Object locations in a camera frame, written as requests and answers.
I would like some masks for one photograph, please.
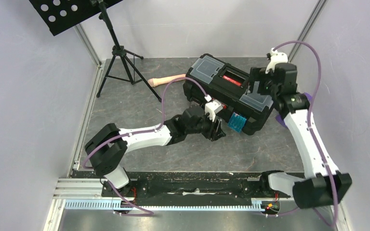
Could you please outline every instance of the tripod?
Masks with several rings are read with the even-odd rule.
[[[155,97],[158,99],[158,101],[161,102],[161,98],[159,97],[159,95],[154,91],[154,89],[152,89],[152,87],[148,84],[148,82],[146,81],[146,79],[144,78],[144,76],[140,73],[140,71],[137,69],[137,67],[135,67],[135,65],[131,62],[131,60],[127,57],[127,53],[128,54],[132,54],[133,56],[135,57],[138,57],[140,59],[144,59],[143,56],[141,55],[138,55],[138,54],[135,54],[131,51],[128,51],[126,49],[124,49],[124,46],[121,46],[119,44],[119,41],[117,40],[117,36],[116,36],[116,33],[114,32],[114,29],[113,29],[113,25],[111,24],[111,20],[110,18],[108,17],[108,14],[107,14],[107,5],[104,3],[103,0],[97,0],[98,1],[98,7],[100,8],[101,10],[101,14],[99,16],[99,19],[100,20],[103,20],[106,25],[107,25],[107,28],[108,30],[110,31],[110,34],[111,34],[111,37],[113,38],[113,41],[114,41],[114,46],[113,46],[113,51],[112,51],[112,54],[113,54],[113,58],[111,59],[111,62],[110,62],[110,65],[108,66],[108,69],[106,71],[106,75],[104,76],[104,79],[103,79],[103,82],[101,83],[101,86],[100,86],[100,89],[98,90],[98,93],[96,95],[97,98],[100,97],[100,94],[101,94],[101,90],[103,89],[104,87],[104,84],[106,83],[106,80],[107,78],[114,78],[114,79],[118,79],[118,80],[122,80],[122,81],[126,81],[126,82],[130,82],[132,85],[136,84],[136,83],[139,83],[141,81],[144,81],[144,83],[148,86],[148,88],[152,91],[152,93],[155,95]],[[125,69],[125,72],[127,72],[127,76],[128,76],[128,80],[127,79],[123,79],[123,78],[118,78],[118,77],[114,77],[114,76],[110,76],[110,70],[111,70],[111,67],[113,66],[113,63],[116,59],[116,57],[119,56],[121,58],[121,62],[124,66],[124,69]],[[135,81],[135,79],[132,78],[131,76],[131,72],[130,70],[128,69],[128,65],[127,63],[133,67],[134,71],[139,75],[139,77],[141,78],[140,80],[138,81]]]

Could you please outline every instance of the music stand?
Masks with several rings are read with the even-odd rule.
[[[62,0],[62,1],[29,0],[29,1],[30,3],[32,3],[35,10],[39,13],[39,15],[44,20],[44,22],[49,27],[51,33],[54,36],[101,12],[99,19],[103,20],[107,25],[107,28],[114,42],[114,46],[112,48],[113,58],[111,59],[111,63],[106,71],[106,75],[96,95],[97,98],[100,97],[101,90],[103,89],[103,86],[107,78],[110,77],[118,80],[127,81],[130,82],[131,84],[136,84],[138,82],[143,81],[147,85],[147,87],[152,91],[152,93],[156,96],[158,101],[161,102],[161,98],[154,91],[154,89],[148,84],[147,80],[135,67],[131,60],[127,57],[127,53],[132,54],[134,57],[138,57],[140,59],[144,59],[144,57],[135,54],[131,51],[128,51],[124,49],[124,46],[120,45],[116,33],[114,32],[111,20],[108,17],[107,7],[113,6],[122,0]],[[121,62],[123,63],[124,69],[127,73],[128,80],[109,75],[111,66],[113,65],[117,56],[121,58]],[[133,79],[127,63],[131,67],[133,67],[134,72],[138,74],[141,80],[135,81],[135,79]]]

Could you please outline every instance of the tripod leg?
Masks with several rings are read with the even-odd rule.
[[[137,67],[134,66],[134,64],[131,62],[131,60],[125,56],[125,59],[127,60],[127,62],[134,68],[134,71],[137,72],[137,74],[140,76],[140,78],[144,81],[144,83],[147,85],[147,87],[152,91],[152,93],[155,95],[155,97],[158,99],[158,101],[162,101],[162,99],[160,98],[160,96],[154,91],[154,89],[149,85],[149,83],[147,82],[147,80],[144,78],[144,76],[140,73],[140,71],[137,69]]]
[[[136,54],[136,53],[131,52],[131,51],[126,50],[126,49],[124,49],[124,50],[125,50],[125,52],[127,52],[128,54],[134,55],[135,57],[140,58],[140,59],[144,59],[144,56],[141,56],[141,55],[139,55],[139,54]]]
[[[97,92],[97,95],[96,95],[97,98],[100,97],[101,91],[103,90],[104,84],[106,83],[106,79],[108,77],[108,74],[110,74],[110,70],[111,70],[111,67],[113,66],[113,63],[114,63],[115,59],[116,59],[116,57],[113,55],[113,58],[111,58],[111,62],[110,62],[110,65],[108,66],[106,74],[104,75],[104,79],[103,79],[103,82],[101,83],[100,89]]]
[[[126,60],[129,60],[129,59],[127,58],[126,55],[123,55],[123,56],[120,56],[120,57],[121,57],[121,61],[122,61],[122,64],[124,66],[125,72],[127,72],[128,79],[130,80],[130,83],[134,84],[134,80],[132,79],[131,72],[130,72],[130,70],[128,68],[128,65],[127,65],[127,62],[126,62]]]

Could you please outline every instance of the gray mat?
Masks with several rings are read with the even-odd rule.
[[[221,58],[246,72],[251,66],[264,67],[263,58]],[[146,79],[184,74],[196,58],[135,59],[137,68]],[[127,78],[120,60],[116,60],[110,75]],[[190,104],[184,96],[183,82],[173,83],[166,94],[166,118],[181,114]],[[165,85],[155,88],[162,95]],[[142,128],[161,122],[161,105],[141,82],[108,78],[101,97],[95,100],[87,128],[86,141],[105,124],[118,128]],[[222,127],[227,134],[211,142],[202,135],[188,135],[184,142],[150,147],[127,153],[121,161],[127,171],[302,171],[303,164],[292,136],[276,120],[274,111],[262,130],[252,136]]]
[[[282,202],[282,212],[296,207],[293,201]],[[319,209],[330,222],[331,210]],[[313,211],[301,210],[279,218],[265,218],[242,211],[156,211],[151,218],[127,218],[107,210],[63,211],[60,231],[332,231]]]

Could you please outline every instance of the light purple wall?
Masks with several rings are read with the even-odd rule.
[[[125,0],[108,13],[120,43],[144,57],[262,57],[299,36],[316,2]],[[100,59],[110,58],[113,41],[104,22],[95,16],[82,25]]]
[[[328,1],[306,41],[322,64],[317,128],[340,170],[352,176],[344,200],[354,230],[370,230],[370,1]],[[313,54],[301,47],[293,63],[300,90],[313,92]]]
[[[39,231],[64,177],[95,65],[27,0],[0,0],[0,231]]]

